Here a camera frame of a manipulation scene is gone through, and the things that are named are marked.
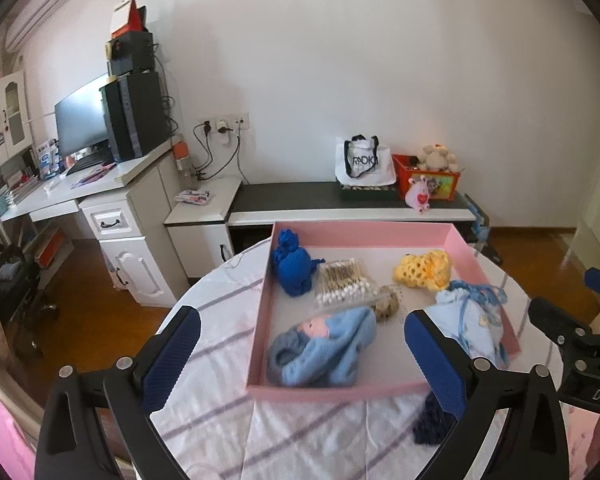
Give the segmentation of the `black speaker box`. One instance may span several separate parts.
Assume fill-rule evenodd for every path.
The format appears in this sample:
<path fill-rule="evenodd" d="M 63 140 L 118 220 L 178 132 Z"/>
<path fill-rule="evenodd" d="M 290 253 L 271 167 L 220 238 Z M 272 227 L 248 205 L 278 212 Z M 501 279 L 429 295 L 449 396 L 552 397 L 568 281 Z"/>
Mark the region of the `black speaker box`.
<path fill-rule="evenodd" d="M 125 32 L 106 43 L 111 76 L 155 69 L 154 37 L 151 32 Z"/>

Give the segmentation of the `red white paper bag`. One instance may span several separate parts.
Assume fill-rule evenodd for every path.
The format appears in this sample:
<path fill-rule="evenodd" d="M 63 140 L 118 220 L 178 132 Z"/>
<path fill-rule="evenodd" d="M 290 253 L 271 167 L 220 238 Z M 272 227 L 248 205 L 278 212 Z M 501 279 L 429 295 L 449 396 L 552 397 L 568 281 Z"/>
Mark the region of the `red white paper bag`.
<path fill-rule="evenodd" d="M 137 6 L 136 0 L 120 0 L 112 12 L 110 38 L 117 38 L 127 32 L 144 32 L 145 11 L 143 6 L 141 8 Z"/>

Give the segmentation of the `light blue fleece sock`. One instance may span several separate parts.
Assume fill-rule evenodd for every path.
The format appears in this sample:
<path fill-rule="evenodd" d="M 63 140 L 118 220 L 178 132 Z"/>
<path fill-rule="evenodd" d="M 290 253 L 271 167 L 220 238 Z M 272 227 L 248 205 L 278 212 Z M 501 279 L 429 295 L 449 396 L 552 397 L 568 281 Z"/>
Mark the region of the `light blue fleece sock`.
<path fill-rule="evenodd" d="M 358 380 L 361 354 L 376 337 L 376 315 L 356 307 L 306 320 L 277 335 L 266 378 L 284 388 L 343 388 Z"/>

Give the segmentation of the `black floor scale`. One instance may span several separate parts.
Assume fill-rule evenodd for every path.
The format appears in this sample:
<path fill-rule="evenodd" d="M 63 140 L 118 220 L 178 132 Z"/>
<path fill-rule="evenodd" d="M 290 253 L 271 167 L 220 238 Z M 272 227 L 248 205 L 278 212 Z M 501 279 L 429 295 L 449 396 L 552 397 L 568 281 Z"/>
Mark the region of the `black floor scale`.
<path fill-rule="evenodd" d="M 492 247 L 488 242 L 484 242 L 484 243 L 479 242 L 479 243 L 475 244 L 475 250 L 479 254 L 484 255 L 486 258 L 488 258 L 490 261 L 492 261 L 497 266 L 501 266 L 503 264 L 503 258 L 500 255 L 500 253 L 494 247 Z"/>

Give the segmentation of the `yellow crochet item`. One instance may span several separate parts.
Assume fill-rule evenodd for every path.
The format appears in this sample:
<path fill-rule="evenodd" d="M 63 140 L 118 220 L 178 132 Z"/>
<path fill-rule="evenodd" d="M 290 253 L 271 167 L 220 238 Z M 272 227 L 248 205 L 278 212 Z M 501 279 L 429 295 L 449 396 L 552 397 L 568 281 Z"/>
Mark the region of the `yellow crochet item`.
<path fill-rule="evenodd" d="M 393 281 L 411 288 L 440 292 L 451 283 L 452 263 L 442 249 L 431 249 L 421 255 L 407 254 L 393 268 Z"/>

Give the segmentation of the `navy knitted item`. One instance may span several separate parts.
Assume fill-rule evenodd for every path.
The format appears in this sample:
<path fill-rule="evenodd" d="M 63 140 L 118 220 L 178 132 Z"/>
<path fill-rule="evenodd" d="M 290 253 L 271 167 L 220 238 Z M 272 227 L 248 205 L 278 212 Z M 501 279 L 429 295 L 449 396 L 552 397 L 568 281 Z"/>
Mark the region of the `navy knitted item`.
<path fill-rule="evenodd" d="M 438 399 L 430 391 L 413 425 L 414 442 L 420 445 L 440 445 L 455 423 L 454 415 L 443 411 Z"/>

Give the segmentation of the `pink floral pillow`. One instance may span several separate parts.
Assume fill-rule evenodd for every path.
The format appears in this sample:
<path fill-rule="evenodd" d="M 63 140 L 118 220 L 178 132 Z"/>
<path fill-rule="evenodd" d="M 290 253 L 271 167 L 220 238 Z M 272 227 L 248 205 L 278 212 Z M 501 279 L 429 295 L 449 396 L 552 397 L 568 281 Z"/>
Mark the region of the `pink floral pillow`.
<path fill-rule="evenodd" d="M 568 408 L 569 478 L 583 479 L 600 461 L 600 415 Z"/>

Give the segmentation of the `white desk with drawers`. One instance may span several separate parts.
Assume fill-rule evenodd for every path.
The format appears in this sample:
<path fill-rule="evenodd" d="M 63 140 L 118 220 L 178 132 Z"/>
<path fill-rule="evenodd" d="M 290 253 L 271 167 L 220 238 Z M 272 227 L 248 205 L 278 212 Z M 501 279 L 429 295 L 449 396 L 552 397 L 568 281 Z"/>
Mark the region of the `white desk with drawers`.
<path fill-rule="evenodd" d="M 188 281 L 164 225 L 178 194 L 172 143 L 81 184 L 87 175 L 87 170 L 63 174 L 49 190 L 38 185 L 1 220 L 28 216 L 37 222 L 79 212 L 98 240 L 114 286 L 141 306 L 173 307 Z"/>

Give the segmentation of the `white air conditioner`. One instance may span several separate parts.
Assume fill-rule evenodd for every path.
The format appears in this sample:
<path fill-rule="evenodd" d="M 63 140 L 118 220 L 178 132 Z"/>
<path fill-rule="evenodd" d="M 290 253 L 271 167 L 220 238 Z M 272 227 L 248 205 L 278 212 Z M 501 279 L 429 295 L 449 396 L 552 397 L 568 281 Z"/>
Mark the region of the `white air conditioner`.
<path fill-rule="evenodd" d="M 69 0 L 29 0 L 6 30 L 5 51 L 16 53 L 35 32 Z"/>

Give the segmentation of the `blue printed baby cloth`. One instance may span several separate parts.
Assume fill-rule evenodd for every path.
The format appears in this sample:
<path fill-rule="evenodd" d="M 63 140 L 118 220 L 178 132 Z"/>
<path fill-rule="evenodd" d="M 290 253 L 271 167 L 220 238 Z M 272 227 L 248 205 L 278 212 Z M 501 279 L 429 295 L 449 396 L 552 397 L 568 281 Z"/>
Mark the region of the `blue printed baby cloth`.
<path fill-rule="evenodd" d="M 501 287 L 454 280 L 437 293 L 436 302 L 425 312 L 440 332 L 455 340 L 471 359 L 486 358 L 498 368 L 506 368 L 502 315 L 506 302 Z"/>

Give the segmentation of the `beige stocking ball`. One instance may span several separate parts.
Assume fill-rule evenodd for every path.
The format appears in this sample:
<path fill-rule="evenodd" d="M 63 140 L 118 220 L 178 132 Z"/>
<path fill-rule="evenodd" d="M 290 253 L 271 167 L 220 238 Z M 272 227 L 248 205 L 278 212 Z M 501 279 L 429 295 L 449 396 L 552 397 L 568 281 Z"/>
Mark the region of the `beige stocking ball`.
<path fill-rule="evenodd" d="M 386 322 L 398 312 L 400 307 L 398 296 L 388 286 L 381 286 L 376 302 L 372 305 L 376 321 Z"/>

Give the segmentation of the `white glass door cabinet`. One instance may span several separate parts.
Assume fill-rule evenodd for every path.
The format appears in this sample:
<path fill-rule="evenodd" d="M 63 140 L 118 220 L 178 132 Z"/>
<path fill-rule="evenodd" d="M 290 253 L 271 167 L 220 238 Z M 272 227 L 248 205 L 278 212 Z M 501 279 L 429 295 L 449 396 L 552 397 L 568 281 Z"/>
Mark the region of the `white glass door cabinet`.
<path fill-rule="evenodd" d="M 22 70 L 0 79 L 0 167 L 32 146 Z"/>

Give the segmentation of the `royal blue knitted item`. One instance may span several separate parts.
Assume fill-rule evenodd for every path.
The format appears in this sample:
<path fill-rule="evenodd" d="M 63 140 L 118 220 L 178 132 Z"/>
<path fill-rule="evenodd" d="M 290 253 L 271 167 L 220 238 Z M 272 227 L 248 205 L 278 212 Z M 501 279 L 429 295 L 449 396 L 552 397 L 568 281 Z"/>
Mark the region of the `royal blue knitted item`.
<path fill-rule="evenodd" d="M 274 274 L 280 287 L 291 297 L 299 297 L 312 288 L 313 274 L 324 259 L 312 259 L 299 242 L 298 234 L 284 229 L 278 234 L 271 256 Z"/>

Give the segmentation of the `black computer monitor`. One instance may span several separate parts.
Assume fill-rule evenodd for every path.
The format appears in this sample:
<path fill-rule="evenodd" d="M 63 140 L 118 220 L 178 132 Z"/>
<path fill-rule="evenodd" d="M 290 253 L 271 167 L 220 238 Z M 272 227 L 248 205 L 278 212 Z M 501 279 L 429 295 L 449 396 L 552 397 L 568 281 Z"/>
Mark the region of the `black computer monitor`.
<path fill-rule="evenodd" d="M 108 82 L 107 75 L 99 76 L 56 103 L 55 120 L 62 157 L 84 148 L 94 148 L 102 156 L 111 157 L 100 92 Z"/>

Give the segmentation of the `cotton swabs bag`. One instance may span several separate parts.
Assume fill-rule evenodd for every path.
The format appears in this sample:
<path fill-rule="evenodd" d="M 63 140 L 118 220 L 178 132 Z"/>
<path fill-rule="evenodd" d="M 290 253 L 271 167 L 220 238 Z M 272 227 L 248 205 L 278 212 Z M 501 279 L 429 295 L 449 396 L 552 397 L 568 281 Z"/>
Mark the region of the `cotton swabs bag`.
<path fill-rule="evenodd" d="M 314 278 L 313 310 L 332 313 L 356 307 L 370 307 L 384 292 L 367 274 L 359 258 L 322 262 Z"/>

